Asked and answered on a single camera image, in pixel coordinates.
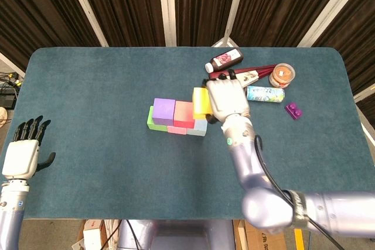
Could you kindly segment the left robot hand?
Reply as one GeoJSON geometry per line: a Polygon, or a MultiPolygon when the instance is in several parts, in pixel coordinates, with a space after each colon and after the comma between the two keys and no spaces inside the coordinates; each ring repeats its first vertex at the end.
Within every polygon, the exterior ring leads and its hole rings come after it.
{"type": "Polygon", "coordinates": [[[50,153],[47,160],[38,162],[40,147],[47,126],[51,120],[42,121],[40,115],[21,123],[9,143],[5,154],[2,175],[7,180],[29,180],[40,170],[49,167],[56,153],[50,153]]]}

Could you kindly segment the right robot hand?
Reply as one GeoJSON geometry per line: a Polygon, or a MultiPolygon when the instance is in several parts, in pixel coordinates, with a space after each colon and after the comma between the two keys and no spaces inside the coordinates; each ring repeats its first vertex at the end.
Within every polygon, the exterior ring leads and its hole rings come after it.
{"type": "Polygon", "coordinates": [[[246,94],[234,70],[229,70],[229,78],[221,74],[218,80],[203,80],[202,86],[208,92],[212,109],[211,114],[206,114],[209,124],[218,121],[224,123],[227,117],[234,114],[250,117],[246,94]]]}

